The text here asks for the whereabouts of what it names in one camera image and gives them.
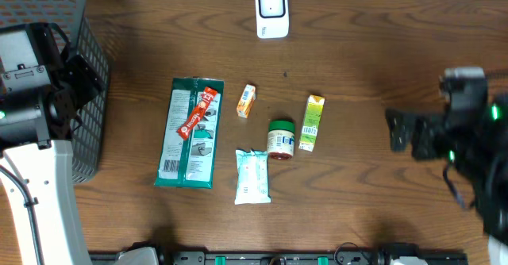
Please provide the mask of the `light blue wipes pack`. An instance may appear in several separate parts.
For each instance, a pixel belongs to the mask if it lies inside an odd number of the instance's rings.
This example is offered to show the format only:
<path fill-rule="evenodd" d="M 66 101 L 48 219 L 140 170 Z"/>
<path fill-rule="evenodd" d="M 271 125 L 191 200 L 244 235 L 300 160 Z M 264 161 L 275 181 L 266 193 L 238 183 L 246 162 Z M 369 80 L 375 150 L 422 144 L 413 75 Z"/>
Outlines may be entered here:
<path fill-rule="evenodd" d="M 270 203 L 267 152 L 236 150 L 237 193 L 236 205 Z"/>

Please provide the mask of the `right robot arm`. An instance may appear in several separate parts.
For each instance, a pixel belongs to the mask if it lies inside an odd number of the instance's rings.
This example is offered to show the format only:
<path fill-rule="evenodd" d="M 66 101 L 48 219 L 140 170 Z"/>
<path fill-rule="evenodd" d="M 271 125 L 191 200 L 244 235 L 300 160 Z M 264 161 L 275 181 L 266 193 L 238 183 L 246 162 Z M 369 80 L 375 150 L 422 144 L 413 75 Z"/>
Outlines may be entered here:
<path fill-rule="evenodd" d="M 507 263 L 507 95 L 475 111 L 385 112 L 391 150 L 417 161 L 444 159 L 443 179 L 462 209 L 475 209 L 492 264 Z"/>

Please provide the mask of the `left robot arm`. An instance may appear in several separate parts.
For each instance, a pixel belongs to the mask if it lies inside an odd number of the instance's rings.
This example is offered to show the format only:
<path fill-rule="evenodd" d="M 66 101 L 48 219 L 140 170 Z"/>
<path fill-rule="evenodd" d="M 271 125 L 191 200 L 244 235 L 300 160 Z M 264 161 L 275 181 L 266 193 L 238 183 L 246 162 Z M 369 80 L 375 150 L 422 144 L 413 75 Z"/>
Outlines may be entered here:
<path fill-rule="evenodd" d="M 55 23 L 1 30 L 1 182 L 25 264 L 90 264 L 72 181 L 73 121 L 106 84 Z"/>

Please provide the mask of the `green white package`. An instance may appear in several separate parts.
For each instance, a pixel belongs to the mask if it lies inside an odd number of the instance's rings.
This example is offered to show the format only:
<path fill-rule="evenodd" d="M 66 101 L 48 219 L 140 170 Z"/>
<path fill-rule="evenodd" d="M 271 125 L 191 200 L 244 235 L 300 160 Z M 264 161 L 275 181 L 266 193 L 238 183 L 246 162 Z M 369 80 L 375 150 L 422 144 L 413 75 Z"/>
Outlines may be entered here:
<path fill-rule="evenodd" d="M 156 186 L 182 188 L 213 187 L 214 158 L 225 83 L 216 79 L 177 78 L 171 86 L 164 142 L 155 181 Z M 177 130 L 201 100 L 206 87 L 218 94 L 204 117 L 184 140 Z"/>

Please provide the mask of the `green tea carton box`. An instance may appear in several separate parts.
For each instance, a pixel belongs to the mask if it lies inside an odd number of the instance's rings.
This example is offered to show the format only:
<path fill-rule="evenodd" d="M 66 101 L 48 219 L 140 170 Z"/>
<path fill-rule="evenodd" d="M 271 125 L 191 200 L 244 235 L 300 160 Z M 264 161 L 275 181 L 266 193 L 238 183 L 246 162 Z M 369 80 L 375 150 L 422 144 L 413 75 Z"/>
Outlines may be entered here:
<path fill-rule="evenodd" d="M 310 95 L 308 97 L 299 139 L 299 149 L 308 152 L 314 150 L 324 104 L 324 97 L 317 95 Z"/>

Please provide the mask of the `red Nescafe coffee stick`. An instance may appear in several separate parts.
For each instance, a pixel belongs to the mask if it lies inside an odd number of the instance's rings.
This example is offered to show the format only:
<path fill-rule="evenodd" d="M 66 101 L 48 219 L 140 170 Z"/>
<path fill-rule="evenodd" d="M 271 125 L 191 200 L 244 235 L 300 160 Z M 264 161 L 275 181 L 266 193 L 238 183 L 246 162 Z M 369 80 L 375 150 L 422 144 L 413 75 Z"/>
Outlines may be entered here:
<path fill-rule="evenodd" d="M 190 137 L 192 130 L 197 125 L 197 123 L 199 123 L 201 119 L 204 117 L 206 111 L 210 106 L 210 103 L 215 99 L 217 94 L 218 92 L 210 87 L 206 87 L 204 89 L 204 91 L 201 94 L 201 100 L 194 107 L 185 123 L 177 130 L 177 133 L 184 140 L 187 140 Z"/>

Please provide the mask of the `green lid jar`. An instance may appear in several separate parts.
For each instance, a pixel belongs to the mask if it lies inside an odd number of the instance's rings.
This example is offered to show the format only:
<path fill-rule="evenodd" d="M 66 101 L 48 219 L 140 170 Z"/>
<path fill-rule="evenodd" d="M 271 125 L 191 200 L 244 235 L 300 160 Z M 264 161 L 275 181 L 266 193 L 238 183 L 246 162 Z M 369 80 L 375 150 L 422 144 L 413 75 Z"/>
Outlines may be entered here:
<path fill-rule="evenodd" d="M 295 126 L 291 121 L 275 120 L 269 124 L 267 153 L 272 159 L 288 160 L 294 156 Z"/>

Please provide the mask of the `orange snack packet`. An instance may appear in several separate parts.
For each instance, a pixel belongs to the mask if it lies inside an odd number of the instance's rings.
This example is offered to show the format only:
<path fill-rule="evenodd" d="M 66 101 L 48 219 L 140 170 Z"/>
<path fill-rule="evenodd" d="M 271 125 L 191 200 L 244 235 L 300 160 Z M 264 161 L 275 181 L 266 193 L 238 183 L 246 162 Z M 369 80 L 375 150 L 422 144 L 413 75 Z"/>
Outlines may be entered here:
<path fill-rule="evenodd" d="M 251 108 L 255 100 L 256 100 L 256 87 L 247 84 L 237 104 L 237 115 L 239 117 L 248 118 L 248 115 L 250 114 Z"/>

